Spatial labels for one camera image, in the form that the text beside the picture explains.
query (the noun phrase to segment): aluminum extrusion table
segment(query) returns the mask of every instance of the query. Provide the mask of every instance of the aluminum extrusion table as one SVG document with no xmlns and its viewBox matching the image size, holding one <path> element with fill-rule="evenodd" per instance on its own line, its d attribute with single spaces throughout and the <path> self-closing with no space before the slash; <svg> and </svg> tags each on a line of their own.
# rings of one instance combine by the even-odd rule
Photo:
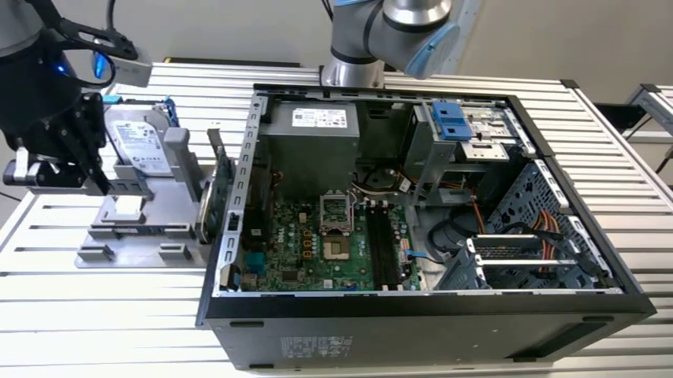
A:
<svg viewBox="0 0 673 378">
<path fill-rule="evenodd" d="M 206 129 L 241 151 L 253 83 L 318 84 L 316 69 L 157 64 L 137 99 L 170 95 L 191 150 L 214 163 Z M 659 314 L 555 365 L 281 372 L 284 376 L 673 376 L 673 194 L 583 92 L 559 80 L 388 74 L 388 88 L 517 95 Z M 0 376 L 249 376 L 194 329 L 205 269 L 77 269 L 103 198 L 29 195 L 0 231 Z"/>
</svg>

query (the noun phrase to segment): robotic arm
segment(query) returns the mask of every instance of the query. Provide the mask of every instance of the robotic arm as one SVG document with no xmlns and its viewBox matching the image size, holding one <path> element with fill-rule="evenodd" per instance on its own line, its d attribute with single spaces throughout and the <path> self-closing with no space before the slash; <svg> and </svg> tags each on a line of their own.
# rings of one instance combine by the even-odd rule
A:
<svg viewBox="0 0 673 378">
<path fill-rule="evenodd" d="M 110 80 L 81 80 L 67 50 L 98 52 L 110 63 Z M 110 57 L 138 59 L 133 42 L 114 29 L 65 19 L 51 0 L 0 0 L 0 130 L 18 152 L 3 174 L 7 185 L 79 188 L 89 181 L 99 194 L 110 191 L 98 153 L 106 146 L 102 96 L 82 93 L 111 84 Z"/>
<path fill-rule="evenodd" d="M 384 87 L 384 63 L 428 79 L 452 52 L 460 27 L 451 0 L 334 0 L 330 87 Z"/>
</svg>

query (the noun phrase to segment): power supply label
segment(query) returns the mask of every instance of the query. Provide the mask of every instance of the power supply label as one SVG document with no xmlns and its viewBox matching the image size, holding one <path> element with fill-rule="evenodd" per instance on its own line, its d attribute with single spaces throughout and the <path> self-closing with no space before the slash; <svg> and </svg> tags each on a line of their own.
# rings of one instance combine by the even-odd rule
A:
<svg viewBox="0 0 673 378">
<path fill-rule="evenodd" d="M 304 109 L 293 111 L 293 126 L 297 128 L 348 128 L 345 109 Z"/>
<path fill-rule="evenodd" d="M 155 128 L 146 122 L 118 120 L 113 127 L 127 162 L 147 175 L 171 173 Z"/>
</svg>

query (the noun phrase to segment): ram slot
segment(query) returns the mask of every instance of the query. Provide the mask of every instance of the ram slot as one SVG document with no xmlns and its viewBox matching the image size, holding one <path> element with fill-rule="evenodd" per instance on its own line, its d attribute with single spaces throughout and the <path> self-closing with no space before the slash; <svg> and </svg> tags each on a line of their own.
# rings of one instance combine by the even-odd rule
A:
<svg viewBox="0 0 673 378">
<path fill-rule="evenodd" d="M 368 209 L 369 250 L 372 252 L 372 266 L 374 271 L 374 286 L 382 290 L 397 290 L 400 285 L 398 262 L 393 241 L 389 211 L 374 207 Z"/>
</svg>

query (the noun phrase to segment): blue light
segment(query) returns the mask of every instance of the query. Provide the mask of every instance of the blue light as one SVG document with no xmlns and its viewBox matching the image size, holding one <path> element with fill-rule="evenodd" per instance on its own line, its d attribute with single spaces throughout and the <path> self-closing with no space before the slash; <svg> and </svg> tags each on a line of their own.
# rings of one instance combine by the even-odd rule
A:
<svg viewBox="0 0 673 378">
<path fill-rule="evenodd" d="M 97 79 L 103 77 L 103 73 L 106 73 L 106 65 L 107 59 L 101 53 L 94 54 L 94 76 Z"/>
</svg>

